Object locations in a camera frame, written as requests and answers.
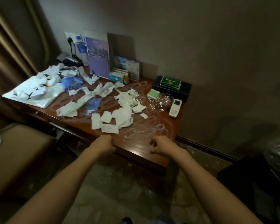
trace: plastic bottle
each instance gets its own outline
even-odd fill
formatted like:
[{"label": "plastic bottle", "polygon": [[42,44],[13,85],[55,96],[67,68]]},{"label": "plastic bottle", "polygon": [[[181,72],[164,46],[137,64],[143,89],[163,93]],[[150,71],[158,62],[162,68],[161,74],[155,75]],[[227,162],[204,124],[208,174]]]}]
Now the plastic bottle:
[{"label": "plastic bottle", "polygon": [[87,46],[86,43],[82,41],[80,36],[76,36],[77,39],[77,48],[79,50],[81,60],[84,66],[88,66],[88,55],[87,55]]}]

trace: white remote control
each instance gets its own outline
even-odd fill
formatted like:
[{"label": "white remote control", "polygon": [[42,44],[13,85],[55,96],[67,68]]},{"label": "white remote control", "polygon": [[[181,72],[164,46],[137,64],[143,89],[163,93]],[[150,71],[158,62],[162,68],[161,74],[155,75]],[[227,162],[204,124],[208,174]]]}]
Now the white remote control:
[{"label": "white remote control", "polygon": [[173,100],[173,105],[171,106],[171,109],[170,109],[170,112],[169,112],[169,116],[176,118],[178,113],[179,113],[179,109],[180,109],[181,105],[182,105],[181,100],[174,99]]}]

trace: power socket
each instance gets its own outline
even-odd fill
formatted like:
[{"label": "power socket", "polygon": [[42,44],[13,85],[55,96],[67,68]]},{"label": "power socket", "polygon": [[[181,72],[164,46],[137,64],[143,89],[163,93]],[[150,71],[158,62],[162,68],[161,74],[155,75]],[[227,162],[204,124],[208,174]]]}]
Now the power socket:
[{"label": "power socket", "polygon": [[75,34],[75,33],[71,33],[71,32],[66,32],[65,31],[64,33],[65,33],[65,36],[66,36],[67,39],[68,39],[68,37],[72,38],[72,41],[73,41],[74,44],[76,44],[78,42],[76,36],[80,36],[81,37],[81,35]]}]

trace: floor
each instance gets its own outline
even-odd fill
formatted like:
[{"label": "floor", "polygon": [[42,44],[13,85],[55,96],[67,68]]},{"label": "floor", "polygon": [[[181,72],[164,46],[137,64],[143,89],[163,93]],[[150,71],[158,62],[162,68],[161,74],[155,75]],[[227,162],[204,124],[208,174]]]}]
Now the floor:
[{"label": "floor", "polygon": [[[70,146],[81,150],[83,144],[75,142]],[[184,144],[179,146],[187,149],[214,176],[230,165]],[[33,176],[23,182],[15,195],[30,198],[72,161],[73,158],[65,152],[56,151],[35,170]],[[19,208],[18,204],[0,203],[0,223],[6,222]],[[211,223],[184,174],[173,162],[159,182],[153,173],[111,155],[93,166],[63,223],[116,224],[129,216],[135,224],[143,224],[160,213],[172,216],[177,223]]]}]

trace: beige stool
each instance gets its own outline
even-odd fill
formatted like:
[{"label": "beige stool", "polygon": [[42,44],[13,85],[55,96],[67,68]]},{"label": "beige stool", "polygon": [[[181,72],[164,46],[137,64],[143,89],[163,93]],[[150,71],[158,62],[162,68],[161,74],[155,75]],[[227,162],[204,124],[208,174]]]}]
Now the beige stool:
[{"label": "beige stool", "polygon": [[0,130],[0,196],[55,141],[41,131],[21,124]]}]

